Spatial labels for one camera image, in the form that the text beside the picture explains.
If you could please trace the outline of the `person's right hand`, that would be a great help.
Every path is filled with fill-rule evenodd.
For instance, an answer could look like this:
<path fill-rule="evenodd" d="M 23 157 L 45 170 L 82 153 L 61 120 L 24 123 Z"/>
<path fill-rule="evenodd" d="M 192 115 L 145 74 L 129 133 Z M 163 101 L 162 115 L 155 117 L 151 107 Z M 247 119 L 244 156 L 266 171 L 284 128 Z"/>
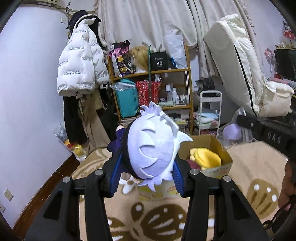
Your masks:
<path fill-rule="evenodd" d="M 295 195 L 295 185 L 292 181 L 291 161 L 288 160 L 285 165 L 285 176 L 282 181 L 281 192 L 278 198 L 279 208 L 283 208 L 290 201 L 292 195 Z"/>

